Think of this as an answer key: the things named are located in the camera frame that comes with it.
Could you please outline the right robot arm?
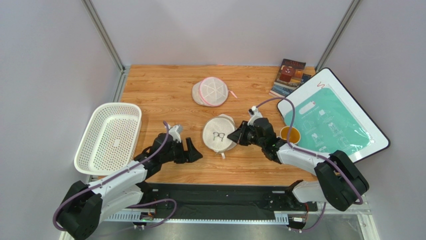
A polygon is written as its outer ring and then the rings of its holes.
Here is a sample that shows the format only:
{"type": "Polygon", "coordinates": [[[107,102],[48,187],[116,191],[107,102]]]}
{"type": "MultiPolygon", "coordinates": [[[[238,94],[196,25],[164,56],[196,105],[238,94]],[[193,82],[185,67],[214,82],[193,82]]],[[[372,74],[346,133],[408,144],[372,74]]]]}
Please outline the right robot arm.
{"type": "Polygon", "coordinates": [[[292,194],[301,203],[328,202],[344,212],[353,204],[361,205],[362,195],[370,188],[345,152],[312,152],[298,147],[278,137],[267,118],[258,118],[252,124],[243,121],[227,138],[241,146],[256,145],[270,161],[315,175],[316,182],[300,182],[293,188],[292,194]]]}

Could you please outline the beige mesh laundry bag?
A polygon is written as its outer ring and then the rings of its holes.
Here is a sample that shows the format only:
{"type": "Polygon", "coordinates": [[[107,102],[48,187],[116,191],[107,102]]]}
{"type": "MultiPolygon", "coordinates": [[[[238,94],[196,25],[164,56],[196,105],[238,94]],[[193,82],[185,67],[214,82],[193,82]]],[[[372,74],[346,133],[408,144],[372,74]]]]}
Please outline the beige mesh laundry bag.
{"type": "Polygon", "coordinates": [[[206,122],[202,131],[202,140],[207,148],[226,158],[225,152],[237,144],[228,139],[228,135],[236,130],[234,119],[226,114],[220,114],[206,122]]]}

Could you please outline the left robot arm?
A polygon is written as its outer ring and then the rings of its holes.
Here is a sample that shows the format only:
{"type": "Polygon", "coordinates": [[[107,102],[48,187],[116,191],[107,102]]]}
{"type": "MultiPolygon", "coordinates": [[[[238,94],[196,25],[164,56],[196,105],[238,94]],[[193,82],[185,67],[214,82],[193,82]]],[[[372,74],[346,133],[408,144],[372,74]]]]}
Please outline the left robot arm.
{"type": "Polygon", "coordinates": [[[193,163],[203,158],[191,138],[184,144],[167,133],[160,133],[151,146],[116,172],[90,184],[77,181],[71,185],[53,214],[53,225],[75,240],[86,240],[109,216],[140,204],[146,180],[162,165],[193,163]]]}

